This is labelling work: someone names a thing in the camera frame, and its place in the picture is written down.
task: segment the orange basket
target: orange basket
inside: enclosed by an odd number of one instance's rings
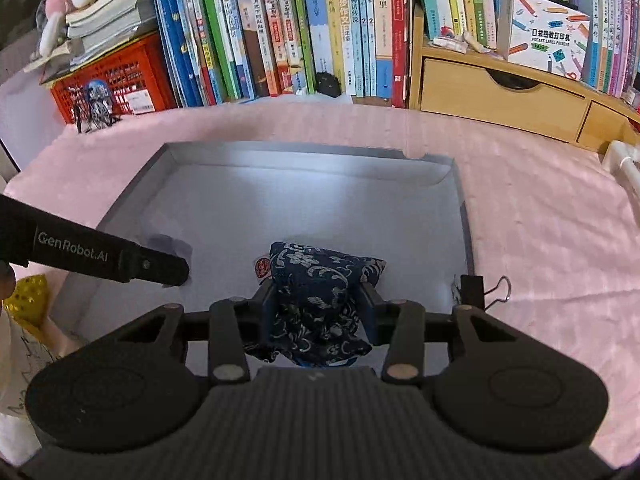
[[[106,84],[113,95],[113,113],[139,114],[175,108],[160,35],[155,32],[56,81],[53,98],[67,124],[76,120],[74,105],[87,119],[89,109],[84,98],[87,83]]]

